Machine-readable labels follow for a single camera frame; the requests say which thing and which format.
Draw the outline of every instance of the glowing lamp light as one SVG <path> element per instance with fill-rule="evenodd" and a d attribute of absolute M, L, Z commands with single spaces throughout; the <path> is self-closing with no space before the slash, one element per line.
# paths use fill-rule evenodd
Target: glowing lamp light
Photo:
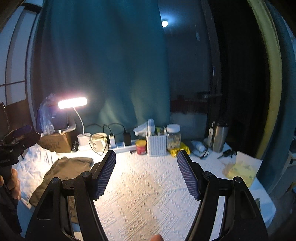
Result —
<path fill-rule="evenodd" d="M 61 100 L 57 104 L 60 109 L 73 108 L 75 110 L 75 112 L 78 115 L 78 117 L 79 117 L 79 119 L 81 121 L 81 124 L 82 124 L 83 135 L 84 135 L 83 121 L 82 121 L 80 115 L 78 114 L 77 110 L 75 109 L 75 107 L 84 106 L 86 104 L 87 104 L 87 99 L 85 97 Z"/>
<path fill-rule="evenodd" d="M 165 28 L 165 27 L 168 26 L 168 21 L 162 21 L 161 24 L 162 24 L 162 26 Z"/>

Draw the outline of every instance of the clear jar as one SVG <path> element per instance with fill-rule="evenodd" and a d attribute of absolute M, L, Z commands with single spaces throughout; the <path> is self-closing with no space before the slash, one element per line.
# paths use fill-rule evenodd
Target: clear jar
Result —
<path fill-rule="evenodd" d="M 167 149 L 173 150 L 180 148 L 181 145 L 181 133 L 180 126 L 177 124 L 167 125 Z"/>

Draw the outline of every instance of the screw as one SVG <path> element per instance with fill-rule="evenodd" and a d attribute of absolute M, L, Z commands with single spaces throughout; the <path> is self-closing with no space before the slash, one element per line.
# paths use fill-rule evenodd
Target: screw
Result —
<path fill-rule="evenodd" d="M 204 177 L 211 177 L 213 174 L 211 172 L 204 172 Z"/>
<path fill-rule="evenodd" d="M 89 177 L 89 175 L 90 175 L 90 172 L 88 172 L 88 171 L 85 171 L 82 173 L 83 177 Z"/>
<path fill-rule="evenodd" d="M 242 182 L 242 178 L 241 178 L 241 177 L 235 177 L 234 180 L 235 180 L 237 183 L 241 183 L 241 182 Z"/>
<path fill-rule="evenodd" d="M 57 183 L 59 181 L 59 178 L 58 177 L 54 177 L 53 179 L 52 179 L 52 183 Z"/>

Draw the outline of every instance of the white jar lid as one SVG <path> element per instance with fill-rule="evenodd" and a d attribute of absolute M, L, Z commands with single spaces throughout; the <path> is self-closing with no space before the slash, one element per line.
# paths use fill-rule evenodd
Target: white jar lid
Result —
<path fill-rule="evenodd" d="M 178 133 L 180 132 L 180 126 L 177 124 L 167 125 L 167 132 L 169 133 Z"/>

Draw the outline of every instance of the yellow package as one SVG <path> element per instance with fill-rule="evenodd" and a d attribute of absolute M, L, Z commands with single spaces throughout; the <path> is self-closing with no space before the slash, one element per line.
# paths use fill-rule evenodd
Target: yellow package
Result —
<path fill-rule="evenodd" d="M 225 176 L 231 180 L 234 177 L 241 177 L 246 185 L 250 187 L 255 180 L 261 163 L 261 160 L 238 151 L 235 164 L 228 167 L 229 170 L 227 170 Z"/>
<path fill-rule="evenodd" d="M 183 142 L 181 142 L 180 148 L 172 149 L 169 152 L 172 155 L 172 157 L 176 157 L 180 150 L 185 150 L 187 152 L 187 154 L 190 155 L 189 147 L 186 146 Z"/>

